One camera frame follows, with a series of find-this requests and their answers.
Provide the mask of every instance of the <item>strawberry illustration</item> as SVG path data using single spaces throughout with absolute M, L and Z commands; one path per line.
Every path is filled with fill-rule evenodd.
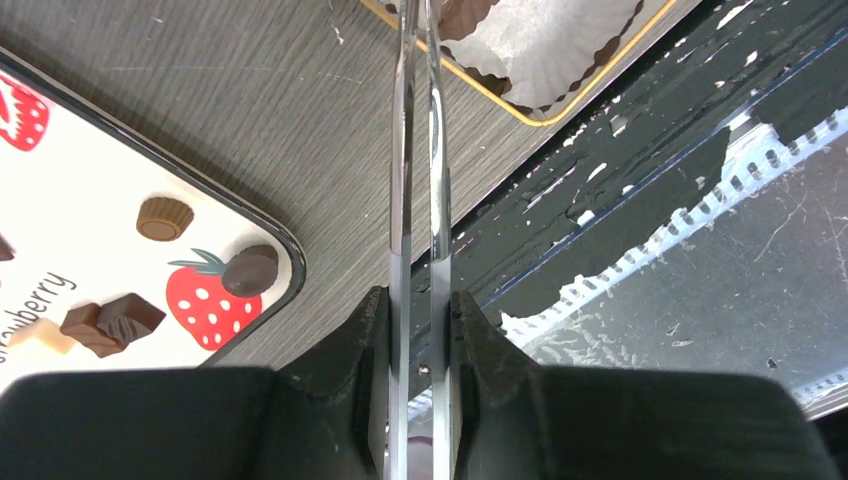
M 206 350 L 216 351 L 262 313 L 257 295 L 239 298 L 227 292 L 221 275 L 227 264 L 215 255 L 191 249 L 201 261 L 178 260 L 182 267 L 168 278 L 165 299 L 171 314 Z
M 32 151 L 49 120 L 50 111 L 41 99 L 0 75 L 0 137 L 22 152 Z

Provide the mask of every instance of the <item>gray wood grain surface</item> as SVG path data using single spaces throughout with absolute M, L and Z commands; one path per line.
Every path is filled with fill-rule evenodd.
M 0 44 L 301 240 L 305 289 L 224 363 L 282 366 L 386 282 L 395 33 L 357 0 L 0 0 Z M 420 254 L 429 217 L 419 66 Z M 553 128 L 524 126 L 444 77 L 458 220 Z

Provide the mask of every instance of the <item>scissor blade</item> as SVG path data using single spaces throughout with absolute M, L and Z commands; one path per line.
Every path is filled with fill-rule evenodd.
M 409 328 L 412 288 L 412 128 L 415 105 L 415 40 L 418 0 L 399 5 L 398 56 L 392 113 L 389 301 L 392 345 L 389 365 L 389 472 L 407 479 Z
M 454 402 L 450 352 L 450 171 L 447 164 L 438 13 L 424 0 L 427 15 L 427 72 L 430 80 L 430 345 L 433 381 L 433 478 L 454 474 Z

